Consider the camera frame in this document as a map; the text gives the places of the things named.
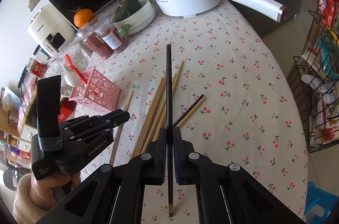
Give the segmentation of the left hand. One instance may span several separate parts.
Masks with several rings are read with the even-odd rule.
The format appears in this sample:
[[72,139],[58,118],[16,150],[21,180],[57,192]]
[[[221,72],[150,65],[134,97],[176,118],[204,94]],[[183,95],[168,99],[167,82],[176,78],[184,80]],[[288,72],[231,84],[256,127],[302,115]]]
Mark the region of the left hand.
[[77,172],[76,174],[70,175],[57,172],[42,180],[36,180],[36,178],[32,176],[29,197],[38,207],[44,210],[50,210],[57,203],[53,188],[64,186],[68,182],[71,183],[71,189],[75,189],[81,183],[81,173]]

